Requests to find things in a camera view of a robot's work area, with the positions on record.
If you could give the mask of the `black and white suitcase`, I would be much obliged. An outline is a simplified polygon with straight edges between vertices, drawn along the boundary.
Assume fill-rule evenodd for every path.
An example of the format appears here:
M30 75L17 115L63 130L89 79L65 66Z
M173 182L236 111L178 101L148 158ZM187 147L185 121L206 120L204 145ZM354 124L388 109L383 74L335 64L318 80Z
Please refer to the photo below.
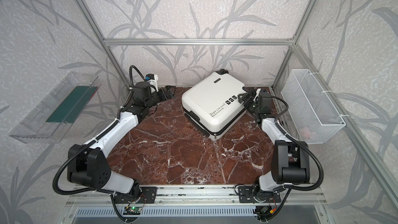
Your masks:
M219 140L246 113L238 101L238 95L245 93L243 87L227 70L215 71L183 93L184 115L205 136Z

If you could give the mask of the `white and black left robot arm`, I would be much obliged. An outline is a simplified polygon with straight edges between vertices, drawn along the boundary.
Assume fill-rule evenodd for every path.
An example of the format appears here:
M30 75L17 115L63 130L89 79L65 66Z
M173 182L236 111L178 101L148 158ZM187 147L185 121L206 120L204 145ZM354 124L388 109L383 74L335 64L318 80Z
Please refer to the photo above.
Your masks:
M114 172L107 157L124 136L145 119L152 107L172 99L175 91L175 86L157 88L154 80L138 82L132 86L116 119L92 140L69 149L68 160L60 167L53 180L55 192L63 194L58 180L66 170L67 180L82 186L80 190L67 192L67 195L96 190L109 194L118 192L135 198L140 196L139 182Z

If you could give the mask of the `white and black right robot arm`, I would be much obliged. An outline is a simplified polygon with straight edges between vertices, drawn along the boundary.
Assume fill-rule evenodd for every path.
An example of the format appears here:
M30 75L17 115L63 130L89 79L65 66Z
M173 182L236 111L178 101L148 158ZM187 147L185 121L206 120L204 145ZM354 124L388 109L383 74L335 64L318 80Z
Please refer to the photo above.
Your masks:
M319 186L309 185L310 152L305 142L295 140L280 124L280 116L288 111L283 99L264 89L243 87L238 95L239 103L253 115L274 144L271 171L256 181L257 192L281 192L285 189L310 191Z

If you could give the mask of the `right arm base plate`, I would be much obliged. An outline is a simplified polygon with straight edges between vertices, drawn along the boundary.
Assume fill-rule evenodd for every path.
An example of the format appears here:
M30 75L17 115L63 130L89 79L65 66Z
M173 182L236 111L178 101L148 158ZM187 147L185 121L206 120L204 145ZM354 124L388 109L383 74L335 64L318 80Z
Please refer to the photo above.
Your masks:
M237 185L235 193L240 203L280 203L281 197L272 191L255 190L254 186Z

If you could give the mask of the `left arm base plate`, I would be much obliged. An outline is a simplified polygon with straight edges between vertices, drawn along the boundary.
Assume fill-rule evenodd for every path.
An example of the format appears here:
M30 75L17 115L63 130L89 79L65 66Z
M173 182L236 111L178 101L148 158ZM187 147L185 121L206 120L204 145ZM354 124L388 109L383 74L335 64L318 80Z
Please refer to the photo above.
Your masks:
M116 193L114 201L116 204L153 204L157 194L157 187L141 187L133 194Z

